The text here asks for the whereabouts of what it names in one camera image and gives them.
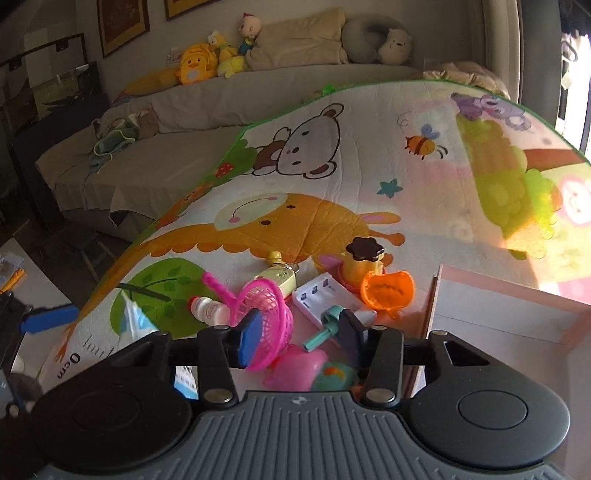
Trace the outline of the small red-capped white bottle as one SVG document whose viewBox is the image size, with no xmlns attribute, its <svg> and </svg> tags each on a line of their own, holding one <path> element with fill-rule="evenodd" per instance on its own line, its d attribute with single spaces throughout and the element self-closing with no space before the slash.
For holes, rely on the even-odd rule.
<svg viewBox="0 0 591 480">
<path fill-rule="evenodd" d="M 230 309 L 228 306 L 209 297 L 194 296 L 188 301 L 191 315 L 207 326 L 228 325 Z"/>
</svg>

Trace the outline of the orange plastic toy cup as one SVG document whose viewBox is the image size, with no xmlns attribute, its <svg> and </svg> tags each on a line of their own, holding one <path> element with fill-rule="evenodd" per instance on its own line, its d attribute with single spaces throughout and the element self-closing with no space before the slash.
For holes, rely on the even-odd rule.
<svg viewBox="0 0 591 480">
<path fill-rule="evenodd" d="M 414 279 L 407 271 L 369 272 L 360 286 L 363 303 L 375 311 L 386 312 L 393 319 L 414 301 L 415 292 Z"/>
</svg>

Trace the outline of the teal plastic toy crank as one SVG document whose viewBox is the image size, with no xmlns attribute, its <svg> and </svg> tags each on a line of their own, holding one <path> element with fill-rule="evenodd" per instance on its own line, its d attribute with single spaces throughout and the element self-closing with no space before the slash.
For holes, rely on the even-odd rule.
<svg viewBox="0 0 591 480">
<path fill-rule="evenodd" d="M 339 316 L 345 308 L 339 305 L 329 307 L 329 309 L 322 312 L 321 323 L 322 328 L 303 343 L 304 351 L 313 352 L 322 344 L 339 335 Z"/>
</svg>

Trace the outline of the pink plastic toy basket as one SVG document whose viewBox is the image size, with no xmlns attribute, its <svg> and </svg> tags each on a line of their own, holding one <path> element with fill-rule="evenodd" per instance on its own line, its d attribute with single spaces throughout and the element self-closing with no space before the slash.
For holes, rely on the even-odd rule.
<svg viewBox="0 0 591 480">
<path fill-rule="evenodd" d="M 250 310 L 259 310 L 262 314 L 262 336 L 246 369 L 260 371 L 269 367 L 287 348 L 294 331 L 293 314 L 280 288 L 273 281 L 256 279 L 245 284 L 235 295 L 209 272 L 202 275 L 201 281 L 228 306 L 230 326 L 235 327 Z"/>
</svg>

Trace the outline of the pink plastic toy piece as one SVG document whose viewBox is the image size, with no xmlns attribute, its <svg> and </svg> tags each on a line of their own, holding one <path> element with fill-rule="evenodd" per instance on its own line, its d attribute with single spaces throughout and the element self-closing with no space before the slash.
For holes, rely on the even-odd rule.
<svg viewBox="0 0 591 480">
<path fill-rule="evenodd" d="M 315 377 L 329 361 L 325 351 L 305 351 L 303 347 L 288 344 L 287 349 L 270 365 L 270 372 L 263 379 L 263 386 L 273 391 L 311 391 Z"/>
</svg>

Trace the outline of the green teal toy piece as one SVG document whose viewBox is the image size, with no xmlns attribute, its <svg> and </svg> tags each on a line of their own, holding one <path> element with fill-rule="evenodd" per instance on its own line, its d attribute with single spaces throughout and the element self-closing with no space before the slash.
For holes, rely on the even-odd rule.
<svg viewBox="0 0 591 480">
<path fill-rule="evenodd" d="M 312 391 L 344 391 L 356 383 L 356 370 L 339 362 L 328 362 L 322 366 L 311 384 Z"/>
</svg>

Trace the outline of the blue white tissue packet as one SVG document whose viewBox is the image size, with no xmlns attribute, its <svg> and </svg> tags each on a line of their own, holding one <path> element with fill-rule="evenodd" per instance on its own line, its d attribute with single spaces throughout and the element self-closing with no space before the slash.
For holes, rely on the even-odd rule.
<svg viewBox="0 0 591 480">
<path fill-rule="evenodd" d="M 126 293 L 122 293 L 121 296 L 124 301 L 124 309 L 119 331 L 119 350 L 158 331 L 136 302 L 132 301 Z M 190 366 L 175 367 L 174 387 L 185 398 L 198 399 L 197 380 L 195 380 L 193 369 Z"/>
</svg>

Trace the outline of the yellow pudding toy brown top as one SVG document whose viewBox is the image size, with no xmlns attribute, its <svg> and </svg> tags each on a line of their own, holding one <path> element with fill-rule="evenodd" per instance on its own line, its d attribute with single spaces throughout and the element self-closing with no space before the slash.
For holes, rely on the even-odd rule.
<svg viewBox="0 0 591 480">
<path fill-rule="evenodd" d="M 368 273 L 380 275 L 384 272 L 384 255 L 384 247 L 375 238 L 355 237 L 346 246 L 339 270 L 342 280 L 353 288 L 359 288 Z"/>
</svg>

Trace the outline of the colourful cartoon play mat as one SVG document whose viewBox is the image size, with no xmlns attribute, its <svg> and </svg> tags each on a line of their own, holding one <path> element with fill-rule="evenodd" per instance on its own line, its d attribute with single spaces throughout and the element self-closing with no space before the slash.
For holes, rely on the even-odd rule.
<svg viewBox="0 0 591 480">
<path fill-rule="evenodd" d="M 243 129 L 114 263 L 45 361 L 51 389 L 115 352 L 121 285 L 175 337 L 213 274 L 238 288 L 279 251 L 305 282 L 373 237 L 426 290 L 442 264 L 590 299 L 590 164 L 531 109 L 440 80 L 329 89 Z"/>
</svg>

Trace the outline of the pink cardboard box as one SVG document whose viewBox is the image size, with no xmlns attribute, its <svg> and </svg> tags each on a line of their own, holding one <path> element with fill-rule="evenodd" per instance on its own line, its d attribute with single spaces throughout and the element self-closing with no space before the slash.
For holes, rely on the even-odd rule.
<svg viewBox="0 0 591 480">
<path fill-rule="evenodd" d="M 544 384 L 565 401 L 590 363 L 590 306 L 442 264 L 426 325 L 447 331 Z"/>
</svg>

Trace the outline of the grey fabric sofa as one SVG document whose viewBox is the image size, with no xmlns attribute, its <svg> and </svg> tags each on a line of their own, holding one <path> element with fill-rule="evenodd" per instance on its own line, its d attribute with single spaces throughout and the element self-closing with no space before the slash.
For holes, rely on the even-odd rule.
<svg viewBox="0 0 591 480">
<path fill-rule="evenodd" d="M 126 240 L 135 239 L 194 188 L 224 156 L 246 125 L 276 117 L 329 84 L 345 86 L 418 77 L 407 66 L 311 65 L 249 71 L 177 86 L 107 110 L 49 148 L 36 168 L 59 211 L 71 221 Z M 89 171 L 98 134 L 144 109 L 155 133 Z"/>
</svg>

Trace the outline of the green clothing bundle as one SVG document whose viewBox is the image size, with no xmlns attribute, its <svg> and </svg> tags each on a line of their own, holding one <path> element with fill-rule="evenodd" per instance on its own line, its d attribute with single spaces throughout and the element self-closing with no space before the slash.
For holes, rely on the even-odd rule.
<svg viewBox="0 0 591 480">
<path fill-rule="evenodd" d="M 89 173 L 98 173 L 114 155 L 133 145 L 139 139 L 140 130 L 129 118 L 114 120 L 98 136 L 89 160 Z"/>
</svg>

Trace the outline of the yellow duck plush backpack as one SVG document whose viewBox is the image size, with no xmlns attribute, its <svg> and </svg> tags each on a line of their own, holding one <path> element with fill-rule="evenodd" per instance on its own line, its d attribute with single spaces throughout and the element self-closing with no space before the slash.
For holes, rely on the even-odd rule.
<svg viewBox="0 0 591 480">
<path fill-rule="evenodd" d="M 180 58 L 176 77 L 183 85 L 202 82 L 217 76 L 218 59 L 207 43 L 188 47 Z"/>
</svg>

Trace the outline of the yellow plush toy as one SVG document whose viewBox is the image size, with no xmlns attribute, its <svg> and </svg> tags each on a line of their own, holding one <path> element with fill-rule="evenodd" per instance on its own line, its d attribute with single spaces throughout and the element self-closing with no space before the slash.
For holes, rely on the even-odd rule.
<svg viewBox="0 0 591 480">
<path fill-rule="evenodd" d="M 229 45 L 221 32 L 213 30 L 207 36 L 207 43 L 218 59 L 216 71 L 218 77 L 229 78 L 247 70 L 245 56 L 239 55 L 238 50 Z"/>
</svg>

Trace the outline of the beige folded blanket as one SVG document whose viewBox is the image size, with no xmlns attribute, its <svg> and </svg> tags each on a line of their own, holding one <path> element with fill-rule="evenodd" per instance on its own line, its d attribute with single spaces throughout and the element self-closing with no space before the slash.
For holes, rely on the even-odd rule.
<svg viewBox="0 0 591 480">
<path fill-rule="evenodd" d="M 423 77 L 432 80 L 449 80 L 478 87 L 506 99 L 511 99 L 505 83 L 491 70 L 472 61 L 435 62 L 426 64 Z"/>
</svg>

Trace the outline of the grey neck pillow bear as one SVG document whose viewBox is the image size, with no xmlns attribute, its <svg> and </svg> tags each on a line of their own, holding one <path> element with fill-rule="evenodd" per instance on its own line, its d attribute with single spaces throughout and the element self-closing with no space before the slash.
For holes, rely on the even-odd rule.
<svg viewBox="0 0 591 480">
<path fill-rule="evenodd" d="M 401 66 L 410 59 L 413 39 L 397 20 L 377 14 L 356 16 L 342 27 L 349 62 Z"/>
</svg>

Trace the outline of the beige pillow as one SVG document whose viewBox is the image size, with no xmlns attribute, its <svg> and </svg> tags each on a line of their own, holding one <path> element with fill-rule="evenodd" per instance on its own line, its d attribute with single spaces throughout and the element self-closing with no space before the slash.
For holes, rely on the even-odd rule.
<svg viewBox="0 0 591 480">
<path fill-rule="evenodd" d="M 342 47 L 346 13 L 342 7 L 314 15 L 263 25 L 245 55 L 254 71 L 310 65 L 348 64 Z"/>
</svg>

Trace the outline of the small red-haired doll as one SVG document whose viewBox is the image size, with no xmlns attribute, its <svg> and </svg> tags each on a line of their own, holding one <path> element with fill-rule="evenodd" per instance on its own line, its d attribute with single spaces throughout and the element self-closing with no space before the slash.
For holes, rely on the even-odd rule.
<svg viewBox="0 0 591 480">
<path fill-rule="evenodd" d="M 239 56 L 245 56 L 249 50 L 252 50 L 260 31 L 262 31 L 262 20 L 259 17 L 249 13 L 242 15 L 242 24 L 238 29 L 239 34 L 242 36 L 242 44 L 238 48 Z"/>
</svg>

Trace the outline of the gold framed picture left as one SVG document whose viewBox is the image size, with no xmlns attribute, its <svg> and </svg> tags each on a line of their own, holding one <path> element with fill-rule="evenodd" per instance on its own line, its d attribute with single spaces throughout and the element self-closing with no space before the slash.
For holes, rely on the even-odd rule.
<svg viewBox="0 0 591 480">
<path fill-rule="evenodd" d="M 97 0 L 96 5 L 104 58 L 150 31 L 146 0 Z"/>
</svg>

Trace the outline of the gold framed picture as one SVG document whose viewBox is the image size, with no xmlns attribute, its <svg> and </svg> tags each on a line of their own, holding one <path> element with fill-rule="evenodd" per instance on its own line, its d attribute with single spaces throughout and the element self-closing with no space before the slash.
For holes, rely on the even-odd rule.
<svg viewBox="0 0 591 480">
<path fill-rule="evenodd" d="M 97 0 L 96 5 L 104 58 L 150 31 L 146 0 Z"/>
<path fill-rule="evenodd" d="M 164 0 L 166 20 L 170 21 L 215 0 Z"/>
</svg>

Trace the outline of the gold framed picture right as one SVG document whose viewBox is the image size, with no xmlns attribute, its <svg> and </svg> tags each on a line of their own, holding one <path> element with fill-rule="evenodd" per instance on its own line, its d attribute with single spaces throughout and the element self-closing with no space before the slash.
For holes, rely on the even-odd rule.
<svg viewBox="0 0 591 480">
<path fill-rule="evenodd" d="M 166 20 L 170 21 L 215 0 L 164 0 Z"/>
</svg>

